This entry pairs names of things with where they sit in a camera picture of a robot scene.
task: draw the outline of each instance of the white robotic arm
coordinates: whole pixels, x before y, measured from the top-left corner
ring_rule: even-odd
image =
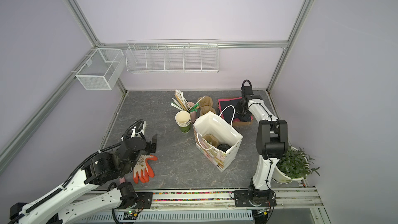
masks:
[[[242,99],[236,106],[236,113],[242,118],[253,115],[259,123],[256,138],[259,157],[256,173],[248,187],[249,201],[253,206],[256,202],[269,201],[271,206],[275,204],[275,197],[271,191],[271,177],[276,164],[287,152],[289,146],[287,123],[271,113],[261,96],[253,94],[249,80],[243,81],[241,94]]]
[[[145,200],[140,199],[131,183],[127,182],[102,195],[76,203],[73,201],[109,180],[122,178],[131,172],[142,154],[156,152],[157,135],[147,142],[144,128],[145,121],[136,121],[126,130],[120,143],[93,153],[54,190],[31,203],[15,204],[11,207],[9,224],[70,224],[105,209],[143,209]],[[115,152],[107,152],[116,147]],[[140,195],[145,195],[143,198],[146,200],[152,198],[152,192]]]

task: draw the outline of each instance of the pink cup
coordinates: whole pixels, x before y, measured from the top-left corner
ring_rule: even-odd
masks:
[[[193,107],[195,105],[195,103],[189,101],[188,105],[190,107]],[[191,123],[195,122],[195,120],[196,120],[196,112],[193,111],[193,112],[190,112],[189,114],[191,115]]]

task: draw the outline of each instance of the gray marble tabletop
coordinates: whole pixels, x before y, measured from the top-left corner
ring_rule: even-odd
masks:
[[[184,91],[188,101],[196,102],[201,96],[210,96],[215,105],[217,99],[239,97],[240,91]],[[270,103],[265,91],[261,95],[268,109]],[[193,128],[182,133],[174,120],[178,110],[170,106],[173,91],[129,92],[119,112],[106,146],[120,141],[120,137],[134,121],[142,118],[147,122],[145,137],[151,139],[158,134],[158,160],[149,161],[155,177],[143,184],[133,182],[132,173],[125,176],[135,189],[211,189],[247,188],[253,177],[258,161],[256,135],[258,123],[235,127],[243,140],[234,161],[224,172],[220,172],[196,147]],[[297,182],[284,185],[275,181],[272,187],[298,187]]]

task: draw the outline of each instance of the wire basket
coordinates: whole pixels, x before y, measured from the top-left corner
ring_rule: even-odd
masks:
[[[131,73],[218,72],[218,44],[129,45],[127,71]]]
[[[76,77],[87,90],[112,90],[125,64],[121,49],[97,48]]]

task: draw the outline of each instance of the white flower pot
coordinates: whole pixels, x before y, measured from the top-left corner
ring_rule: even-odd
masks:
[[[304,179],[304,177],[291,179],[290,177],[286,176],[285,173],[281,172],[277,166],[275,166],[274,173],[272,174],[272,179],[274,179],[277,183],[285,184],[291,183],[292,181],[301,181]]]

